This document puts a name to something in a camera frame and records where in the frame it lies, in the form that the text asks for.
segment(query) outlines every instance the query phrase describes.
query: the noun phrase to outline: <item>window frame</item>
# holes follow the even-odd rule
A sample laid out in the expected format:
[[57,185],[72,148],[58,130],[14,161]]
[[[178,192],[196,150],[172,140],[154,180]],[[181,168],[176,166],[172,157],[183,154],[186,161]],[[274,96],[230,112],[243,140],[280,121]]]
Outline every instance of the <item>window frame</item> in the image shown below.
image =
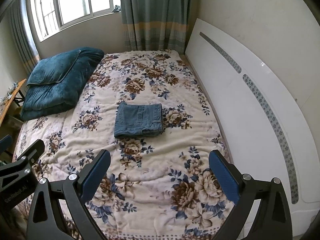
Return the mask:
[[46,31],[48,33],[47,26],[46,26],[46,23],[45,23],[45,20],[44,20],[43,11],[42,11],[42,8],[41,8],[41,13],[42,14],[38,15],[37,7],[39,5],[37,4],[36,0],[33,0],[33,1],[34,1],[34,6],[36,8],[35,14],[36,14],[36,18],[37,18],[37,23],[38,23],[39,30],[40,30],[41,37],[42,37],[42,39],[40,39],[39,35],[38,35],[38,38],[39,38],[40,42],[45,40],[45,39],[47,39],[48,37],[56,34],[57,32],[62,31],[64,29],[72,26],[72,25],[75,25],[75,24],[80,23],[80,22],[84,22],[86,20],[92,19],[92,18],[97,17],[97,16],[110,14],[110,13],[112,13],[112,10],[114,9],[113,0],[109,0],[109,4],[110,4],[110,8],[109,9],[101,10],[101,11],[98,11],[98,12],[94,13],[92,11],[91,0],[88,0],[89,10],[90,10],[88,15],[81,16],[81,17],[79,17],[77,19],[74,19],[74,20],[72,20],[70,22],[67,22],[67,23],[63,24],[63,21],[62,21],[62,18],[61,18],[61,12],[60,12],[59,0],[53,0],[54,12],[55,12],[57,23],[58,23],[58,30],[57,30],[57,32],[52,33],[52,34],[48,34],[47,36],[44,37],[44,33],[42,33],[41,24],[40,24],[40,20],[39,20],[40,17],[43,19],[44,28],[45,28],[44,31]]

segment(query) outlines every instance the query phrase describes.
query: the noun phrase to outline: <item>window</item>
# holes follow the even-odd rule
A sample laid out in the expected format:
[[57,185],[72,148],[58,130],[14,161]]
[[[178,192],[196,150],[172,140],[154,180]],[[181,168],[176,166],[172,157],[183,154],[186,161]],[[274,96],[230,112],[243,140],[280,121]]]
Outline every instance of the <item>window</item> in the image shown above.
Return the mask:
[[120,0],[30,0],[39,40],[75,23],[111,13]]

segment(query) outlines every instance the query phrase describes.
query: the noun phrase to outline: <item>teal pillow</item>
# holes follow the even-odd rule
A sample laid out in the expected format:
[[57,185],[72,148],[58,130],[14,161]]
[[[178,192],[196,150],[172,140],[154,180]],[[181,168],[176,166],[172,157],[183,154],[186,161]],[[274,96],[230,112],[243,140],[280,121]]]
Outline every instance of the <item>teal pillow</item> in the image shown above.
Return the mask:
[[32,71],[27,86],[60,83],[78,59],[80,51],[74,49],[40,60]]

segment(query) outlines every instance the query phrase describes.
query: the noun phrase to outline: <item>windowsill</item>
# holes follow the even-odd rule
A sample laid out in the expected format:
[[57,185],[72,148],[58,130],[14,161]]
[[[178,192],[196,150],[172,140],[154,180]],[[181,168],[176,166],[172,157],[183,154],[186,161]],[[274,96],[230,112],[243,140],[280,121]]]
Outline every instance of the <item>windowsill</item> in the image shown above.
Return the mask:
[[43,40],[40,40],[40,42],[45,41],[46,39],[48,39],[48,38],[56,35],[57,33],[62,32],[62,31],[66,30],[66,29],[68,29],[68,28],[70,28],[70,27],[73,27],[73,26],[75,26],[75,25],[77,25],[77,24],[81,24],[81,23],[83,23],[83,22],[90,21],[90,20],[93,20],[93,19],[98,18],[98,17],[102,17],[102,16],[106,16],[106,15],[111,15],[111,14],[116,14],[116,13],[121,13],[121,12],[114,12],[114,13],[113,13],[113,12],[110,12],[110,13],[106,13],[106,14],[102,14],[102,15],[97,15],[97,16],[94,16],[94,17],[92,17],[92,18],[90,18],[90,19],[85,19],[85,20],[80,21],[80,22],[76,22],[76,23],[74,23],[74,24],[72,24],[72,25],[70,25],[70,26],[68,26],[68,27],[65,27],[65,28],[57,31],[56,33],[53,33],[53,34],[51,34],[51,35],[46,36]]

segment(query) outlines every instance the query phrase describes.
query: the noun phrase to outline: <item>metal screw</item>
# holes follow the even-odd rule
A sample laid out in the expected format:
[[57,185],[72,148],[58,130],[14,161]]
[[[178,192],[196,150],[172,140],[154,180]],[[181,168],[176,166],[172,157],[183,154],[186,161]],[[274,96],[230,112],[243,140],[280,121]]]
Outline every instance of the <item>metal screw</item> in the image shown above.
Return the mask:
[[76,178],[77,178],[77,175],[74,173],[69,175],[70,180],[75,180]]
[[40,183],[40,184],[44,184],[46,181],[47,181],[46,178],[42,178],[42,179],[39,180],[39,183]]
[[280,184],[281,183],[281,180],[279,178],[274,178],[273,179],[273,182],[276,183],[276,184]]
[[251,179],[251,176],[249,175],[249,174],[243,174],[242,175],[242,178],[244,179],[244,180],[250,180]]

